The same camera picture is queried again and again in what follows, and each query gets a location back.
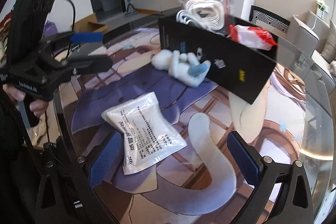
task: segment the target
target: black box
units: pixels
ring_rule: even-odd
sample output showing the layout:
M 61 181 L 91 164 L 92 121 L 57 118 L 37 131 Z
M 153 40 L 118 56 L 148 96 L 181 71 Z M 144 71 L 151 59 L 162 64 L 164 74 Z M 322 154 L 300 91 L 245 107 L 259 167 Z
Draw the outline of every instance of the black box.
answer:
M 176 22 L 175 17 L 159 19 L 161 48 L 194 52 L 201 63 L 210 60 L 207 78 L 252 104 L 274 70 L 277 46 L 269 51 L 249 48 L 222 35 Z M 255 26 L 239 18 L 231 20 L 236 25 Z

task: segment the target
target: round table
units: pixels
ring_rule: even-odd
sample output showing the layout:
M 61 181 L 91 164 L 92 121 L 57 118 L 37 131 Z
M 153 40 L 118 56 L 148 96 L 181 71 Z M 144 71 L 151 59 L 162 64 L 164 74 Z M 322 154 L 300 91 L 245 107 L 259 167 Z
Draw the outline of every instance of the round table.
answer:
M 59 130 L 71 160 L 86 156 L 113 130 L 101 119 L 102 111 L 155 91 L 163 116 L 186 140 L 187 147 L 133 175 L 125 176 L 123 161 L 117 162 L 94 186 L 95 193 L 122 224 L 230 223 L 253 191 L 226 147 L 228 133 L 238 126 L 232 115 L 237 115 L 233 109 L 241 103 L 239 98 L 212 81 L 192 89 L 183 88 L 167 72 L 149 79 L 154 70 L 150 64 L 134 72 L 117 73 L 124 62 L 160 46 L 158 17 L 147 16 L 111 30 L 104 37 L 107 51 L 89 44 L 82 47 L 81 52 L 86 54 L 106 52 L 114 65 L 108 72 L 73 76 L 71 82 L 59 87 L 54 98 Z M 310 184 L 314 217 L 328 213 L 335 193 L 330 193 L 334 137 L 320 68 L 279 38 L 277 65 L 261 95 L 255 108 L 259 115 L 240 111 L 244 126 L 260 123 L 258 133 L 246 139 L 262 156 L 271 156 L 276 162 L 301 160 Z M 194 136 L 188 132 L 188 123 L 198 112 L 210 118 L 208 137 L 212 142 L 206 149 L 214 155 L 224 154 L 233 169 L 223 171 L 218 162 L 217 170 L 211 170 L 202 151 L 191 144 Z M 219 170 L 234 172 L 236 181 L 221 181 Z M 220 191 L 224 183 L 236 185 L 233 196 L 226 199 Z M 274 187 L 258 223 L 267 219 L 279 188 L 278 184 Z M 165 198 L 167 191 L 174 193 L 174 200 Z

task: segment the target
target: screw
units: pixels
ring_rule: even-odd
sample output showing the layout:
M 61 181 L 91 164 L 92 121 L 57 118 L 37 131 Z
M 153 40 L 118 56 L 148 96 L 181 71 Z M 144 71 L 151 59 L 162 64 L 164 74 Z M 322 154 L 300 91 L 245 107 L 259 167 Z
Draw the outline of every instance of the screw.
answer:
M 54 165 L 54 162 L 52 160 L 48 161 L 46 164 L 46 167 L 50 168 Z
M 62 66 L 66 66 L 68 63 L 69 63 L 68 60 L 65 59 L 61 61 Z
M 272 158 L 269 156 L 265 156 L 263 157 L 263 159 L 264 159 L 264 162 L 267 162 L 268 164 L 270 164 L 273 161 Z
M 79 164 L 81 164 L 82 162 L 84 162 L 85 161 L 85 156 L 79 156 L 78 158 L 77 158 L 77 162 L 79 163 Z
M 298 166 L 298 167 L 302 167 L 303 164 L 299 160 L 296 160 L 295 165 Z

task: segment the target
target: coiled white cable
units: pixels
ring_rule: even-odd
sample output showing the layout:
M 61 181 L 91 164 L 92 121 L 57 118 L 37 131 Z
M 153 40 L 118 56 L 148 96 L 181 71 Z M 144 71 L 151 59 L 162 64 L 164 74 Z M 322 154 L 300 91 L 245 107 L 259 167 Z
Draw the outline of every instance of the coiled white cable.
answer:
M 176 21 L 218 31 L 224 27 L 224 7 L 217 0 L 188 0 L 184 4 L 184 10 L 177 13 Z

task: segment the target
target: white stuffed animal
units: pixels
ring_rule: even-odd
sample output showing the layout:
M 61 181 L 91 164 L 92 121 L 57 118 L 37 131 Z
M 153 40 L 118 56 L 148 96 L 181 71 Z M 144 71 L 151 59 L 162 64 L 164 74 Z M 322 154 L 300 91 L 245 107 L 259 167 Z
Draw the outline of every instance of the white stuffed animal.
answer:
M 152 65 L 158 70 L 167 70 L 175 79 L 196 88 L 206 77 L 211 62 L 206 60 L 200 65 L 193 52 L 180 54 L 179 51 L 171 52 L 164 49 L 152 58 Z M 197 66 L 201 67 L 199 73 L 195 73 Z

